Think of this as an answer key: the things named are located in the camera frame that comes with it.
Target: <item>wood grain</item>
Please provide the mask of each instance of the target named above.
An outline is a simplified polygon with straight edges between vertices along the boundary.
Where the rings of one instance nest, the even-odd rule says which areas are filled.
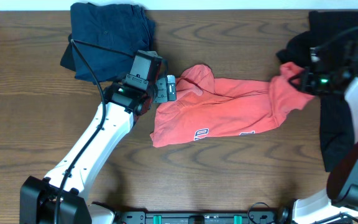
[[[180,76],[197,63],[216,77],[269,80],[275,53],[308,30],[308,11],[149,11],[155,48]],[[59,66],[69,12],[0,12],[0,223],[17,223],[19,190],[71,149],[99,104],[90,83]],[[152,147],[156,106],[141,117],[98,175],[89,202],[148,210],[276,207],[326,184],[319,100],[275,130]]]

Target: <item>navy shirt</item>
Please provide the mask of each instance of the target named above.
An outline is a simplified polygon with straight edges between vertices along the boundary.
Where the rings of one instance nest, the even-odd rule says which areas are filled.
[[[81,40],[109,49],[135,55],[152,48],[155,22],[149,20],[140,6],[111,4],[95,6],[75,3],[71,6],[70,39]],[[122,80],[130,72],[133,58],[94,47],[77,44],[100,82]],[[93,82],[92,76],[71,44],[60,65],[76,71],[75,78]]]

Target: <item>fabric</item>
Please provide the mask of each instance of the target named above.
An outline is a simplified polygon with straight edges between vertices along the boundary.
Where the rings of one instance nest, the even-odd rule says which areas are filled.
[[[152,48],[155,23],[140,6],[111,4],[95,6],[75,3],[71,6],[72,38],[135,55]],[[75,78],[93,82],[88,68],[70,44],[60,65],[76,71]],[[77,44],[99,81],[119,81],[132,68],[133,58]]]
[[[309,13],[310,31],[289,41],[287,48],[277,52],[282,63],[295,62],[301,67],[311,66],[310,47],[316,47],[348,28],[358,26],[358,12]],[[342,65],[344,46],[358,39],[358,30],[333,42],[325,54],[331,59],[330,70]],[[321,97],[320,146],[324,166],[331,172],[353,148],[354,130],[349,105],[343,96]]]
[[[302,69],[294,63],[280,68],[272,81],[214,78],[196,65],[177,79],[177,100],[161,104],[155,115],[153,146],[162,147],[205,137],[256,134],[279,127],[294,109],[313,96],[294,89],[288,79]]]

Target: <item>red shirt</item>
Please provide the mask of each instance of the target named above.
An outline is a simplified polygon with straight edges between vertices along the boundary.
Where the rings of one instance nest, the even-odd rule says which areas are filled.
[[[195,65],[177,78],[177,100],[161,104],[155,115],[153,146],[162,147],[205,137],[256,134],[279,127],[294,109],[313,96],[293,88],[288,79],[302,68],[289,62],[272,81],[214,78]]]

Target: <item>black garment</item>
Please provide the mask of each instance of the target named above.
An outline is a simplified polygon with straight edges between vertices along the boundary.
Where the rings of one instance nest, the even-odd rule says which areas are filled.
[[[155,23],[144,9],[130,4],[95,6],[75,3],[71,6],[72,38],[135,55],[152,48]],[[70,44],[60,65],[76,71],[75,78],[93,82],[85,64]],[[133,58],[126,55],[76,44],[99,81],[122,80],[132,68]]]
[[[309,13],[310,31],[289,41],[287,48],[277,52],[282,63],[295,62],[301,67],[311,66],[310,47],[316,47],[330,40],[348,28],[358,26],[358,12],[317,12]],[[332,54],[331,70],[342,64],[344,46],[348,40],[357,40],[358,30],[351,32],[329,46]],[[343,96],[321,98],[320,146],[324,166],[331,172],[353,148],[354,130],[349,105]]]

